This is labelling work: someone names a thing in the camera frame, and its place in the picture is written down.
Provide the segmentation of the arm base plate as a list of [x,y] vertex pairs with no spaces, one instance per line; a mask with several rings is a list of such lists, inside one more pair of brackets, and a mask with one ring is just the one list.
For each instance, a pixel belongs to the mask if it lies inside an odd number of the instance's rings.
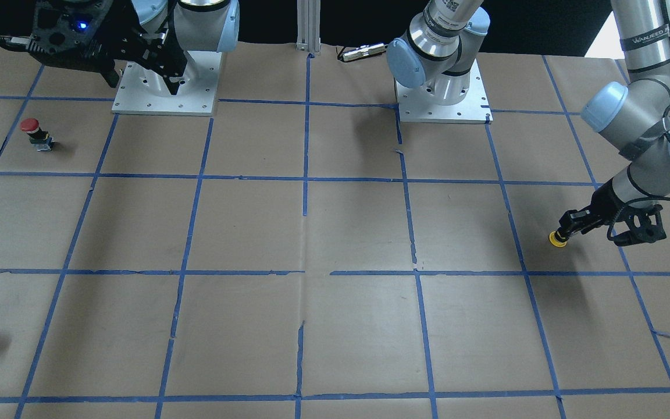
[[213,116],[224,54],[187,51],[183,77],[175,79],[171,94],[165,80],[137,63],[128,62],[120,80],[112,112],[122,115]]

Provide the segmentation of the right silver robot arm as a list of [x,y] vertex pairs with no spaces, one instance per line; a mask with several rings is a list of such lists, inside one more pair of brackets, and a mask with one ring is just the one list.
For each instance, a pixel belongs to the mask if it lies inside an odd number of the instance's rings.
[[124,59],[157,74],[170,95],[188,74],[190,51],[233,51],[240,26],[237,1],[28,1],[19,13],[29,35],[0,35],[1,48],[98,73],[110,87]]

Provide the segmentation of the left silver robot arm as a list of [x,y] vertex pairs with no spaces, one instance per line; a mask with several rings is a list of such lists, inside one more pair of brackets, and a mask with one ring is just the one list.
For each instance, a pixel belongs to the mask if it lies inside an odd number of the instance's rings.
[[[590,204],[570,209],[550,233],[563,247],[577,234],[624,222],[607,233],[619,247],[664,239],[660,201],[670,195],[670,14],[665,1],[613,1],[628,84],[607,83],[580,116],[629,165],[594,191]],[[481,1],[431,1],[406,32],[389,43],[396,84],[447,106],[463,99],[469,72],[489,32]]]

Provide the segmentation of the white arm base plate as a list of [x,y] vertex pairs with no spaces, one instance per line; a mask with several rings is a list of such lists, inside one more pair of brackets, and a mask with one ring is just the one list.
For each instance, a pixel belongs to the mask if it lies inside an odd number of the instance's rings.
[[402,122],[490,124],[491,107],[477,61],[460,76],[440,74],[418,88],[394,82]]

